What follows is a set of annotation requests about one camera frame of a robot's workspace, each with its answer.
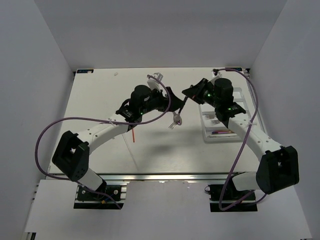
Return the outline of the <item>green handled fork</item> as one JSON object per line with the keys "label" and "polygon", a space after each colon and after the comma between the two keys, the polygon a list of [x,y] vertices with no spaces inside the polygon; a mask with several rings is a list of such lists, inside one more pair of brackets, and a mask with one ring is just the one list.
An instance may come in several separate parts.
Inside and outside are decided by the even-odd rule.
{"label": "green handled fork", "polygon": [[213,120],[216,118],[216,115],[215,114],[204,114],[202,117],[205,120]]}

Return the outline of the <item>black handled fork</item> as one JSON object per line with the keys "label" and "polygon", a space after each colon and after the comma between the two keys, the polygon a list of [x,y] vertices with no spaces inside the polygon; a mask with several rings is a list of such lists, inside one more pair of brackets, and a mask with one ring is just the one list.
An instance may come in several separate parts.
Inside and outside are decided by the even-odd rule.
{"label": "black handled fork", "polygon": [[173,122],[172,124],[168,127],[169,129],[173,130],[176,126],[181,126],[182,125],[182,117],[181,117],[181,112],[188,100],[188,97],[186,96],[183,100],[182,106],[176,113],[175,111],[173,112]]}

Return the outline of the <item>white chopstick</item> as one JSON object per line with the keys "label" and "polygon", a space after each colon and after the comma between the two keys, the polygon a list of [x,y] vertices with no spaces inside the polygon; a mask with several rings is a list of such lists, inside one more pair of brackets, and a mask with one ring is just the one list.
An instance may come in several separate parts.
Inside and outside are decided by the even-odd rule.
{"label": "white chopstick", "polygon": [[132,161],[133,161],[133,163],[134,163],[134,165],[135,165],[135,168],[136,168],[136,170],[139,172],[140,170],[139,170],[139,166],[138,166],[138,164],[137,164],[137,162],[136,162],[136,160],[135,160],[135,157],[134,157],[134,155],[133,155],[133,153],[132,153],[132,150],[131,150],[131,148],[130,148],[130,146],[129,146],[129,144],[128,144],[128,141],[127,141],[127,139],[126,139],[126,137],[124,136],[124,135],[122,135],[122,137],[123,137],[123,140],[124,140],[124,142],[125,142],[125,144],[126,144],[126,147],[127,147],[127,149],[128,149],[128,152],[129,152],[129,154],[130,154],[130,156],[131,156],[131,159],[132,159]]}

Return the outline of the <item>pink handled spoon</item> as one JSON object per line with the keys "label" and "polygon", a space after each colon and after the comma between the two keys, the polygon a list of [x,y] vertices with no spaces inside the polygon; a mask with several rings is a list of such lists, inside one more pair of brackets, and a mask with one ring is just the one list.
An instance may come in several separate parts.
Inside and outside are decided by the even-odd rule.
{"label": "pink handled spoon", "polygon": [[181,125],[182,124],[182,117],[179,113],[177,113],[175,116],[174,116],[174,121],[176,122],[177,125]]}

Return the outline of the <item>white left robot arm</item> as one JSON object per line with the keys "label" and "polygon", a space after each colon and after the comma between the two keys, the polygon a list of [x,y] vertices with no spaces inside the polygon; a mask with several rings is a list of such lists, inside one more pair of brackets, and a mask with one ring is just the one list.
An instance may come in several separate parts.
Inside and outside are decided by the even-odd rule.
{"label": "white left robot arm", "polygon": [[52,163],[72,182],[88,188],[88,193],[99,200],[105,196],[107,183],[89,168],[90,154],[98,147],[132,130],[142,117],[151,111],[175,112],[184,102],[174,95],[171,88],[168,94],[162,90],[151,89],[146,85],[134,88],[130,98],[108,118],[106,123],[99,123],[87,130],[72,133],[66,131],[61,136],[52,157]]}

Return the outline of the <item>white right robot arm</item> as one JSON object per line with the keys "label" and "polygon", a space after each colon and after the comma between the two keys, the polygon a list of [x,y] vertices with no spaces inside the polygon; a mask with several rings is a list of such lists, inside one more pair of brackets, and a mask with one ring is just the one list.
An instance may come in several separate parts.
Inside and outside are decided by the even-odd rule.
{"label": "white right robot arm", "polygon": [[244,191],[261,190],[270,195],[296,185],[300,181],[298,152],[292,146],[283,146],[254,125],[246,110],[234,101],[234,88],[227,78],[215,82],[203,78],[182,93],[199,105],[214,107],[215,115],[223,125],[237,134],[259,160],[255,172],[231,177],[226,195],[236,200]]}

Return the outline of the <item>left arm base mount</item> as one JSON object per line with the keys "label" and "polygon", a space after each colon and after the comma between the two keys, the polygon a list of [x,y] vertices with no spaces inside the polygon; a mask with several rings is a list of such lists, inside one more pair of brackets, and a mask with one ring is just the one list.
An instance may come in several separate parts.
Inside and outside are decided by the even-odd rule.
{"label": "left arm base mount", "polygon": [[120,210],[125,203],[127,183],[111,181],[106,185],[103,192],[113,198],[113,200],[108,196],[90,192],[79,184],[73,208],[81,210]]}

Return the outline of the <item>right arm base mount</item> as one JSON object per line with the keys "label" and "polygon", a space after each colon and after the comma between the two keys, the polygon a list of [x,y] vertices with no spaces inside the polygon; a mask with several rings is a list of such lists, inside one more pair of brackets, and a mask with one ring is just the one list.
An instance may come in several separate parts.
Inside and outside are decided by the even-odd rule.
{"label": "right arm base mount", "polygon": [[[222,184],[210,184],[204,188],[204,192],[209,195],[209,205],[211,213],[221,213],[219,208],[219,199],[223,189]],[[236,202],[238,199],[242,198],[246,194],[250,193],[249,190],[237,191],[231,187],[227,187],[222,198],[221,206],[226,208],[228,205]],[[257,212],[258,207],[255,203],[256,195],[252,193],[245,200],[238,203],[237,205],[226,210],[226,212]]]}

